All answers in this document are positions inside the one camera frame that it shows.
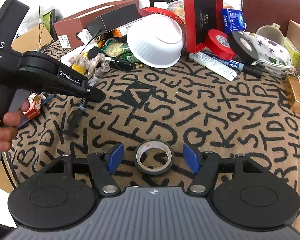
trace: red box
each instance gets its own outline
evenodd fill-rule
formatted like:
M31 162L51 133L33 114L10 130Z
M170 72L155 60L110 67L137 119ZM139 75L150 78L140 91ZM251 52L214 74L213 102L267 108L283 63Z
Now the red box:
M187 51L204 49L204 40L211 29L223 31L223 0L183 0L186 17Z
M29 120L37 117L40 114L41 101L42 100L39 96L35 96L33 98L33 101L30 103L29 111L24 113Z
M86 9L54 23L53 25L61 46L63 48L76 49L77 47L84 45L82 41L77 38L77 34L82 32L83 29L87 29L87 24L91 20L104 13L133 3L139 9L139 0L114 1Z

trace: blue box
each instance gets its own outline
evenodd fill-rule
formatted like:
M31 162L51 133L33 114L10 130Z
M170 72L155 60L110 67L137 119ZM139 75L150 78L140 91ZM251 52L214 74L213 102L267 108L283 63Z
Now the blue box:
M234 9L221 9L223 18L223 26L225 27L225 33L231 33L234 31L243 31L244 19L242 11Z

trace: metal screw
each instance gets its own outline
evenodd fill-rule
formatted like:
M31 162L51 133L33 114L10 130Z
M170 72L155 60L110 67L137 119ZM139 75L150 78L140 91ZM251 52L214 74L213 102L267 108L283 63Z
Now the metal screw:
M102 188L104 193L115 193L117 190L118 188L115 185L106 185Z
M206 190L206 187L202 185L192 185L190 190L194 193L202 193Z

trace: mat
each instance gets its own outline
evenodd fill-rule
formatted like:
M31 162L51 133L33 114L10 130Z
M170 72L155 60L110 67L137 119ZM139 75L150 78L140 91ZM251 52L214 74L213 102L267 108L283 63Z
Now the mat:
M57 59L67 52L58 41L44 50ZM126 185L186 189L194 177L182 155L183 143L189 142L222 157L245 153L300 195L300 114L289 110L278 78L240 73L228 82L183 56L167 69L111 69L98 88L106 99L89 103L71 139L66 136L67 124L80 102L74 97L57 95L19 131L6 153L18 183L64 152L84 157L122 142L125 156L114 175L122 189ZM150 177L134 165L133 151L149 139L168 142L175 151L175 162L164 176ZM165 161L164 154L157 152L149 154L145 163L156 167ZM231 174L220 174L218 183L230 178ZM300 211L293 226L300 232Z

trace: device handle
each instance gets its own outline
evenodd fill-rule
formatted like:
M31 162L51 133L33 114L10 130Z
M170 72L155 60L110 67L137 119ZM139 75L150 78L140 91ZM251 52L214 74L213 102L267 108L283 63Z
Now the device handle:
M3 116L5 113L8 111L18 111L29 95L29 91L16 90L7 85L0 84L0 127L3 127Z

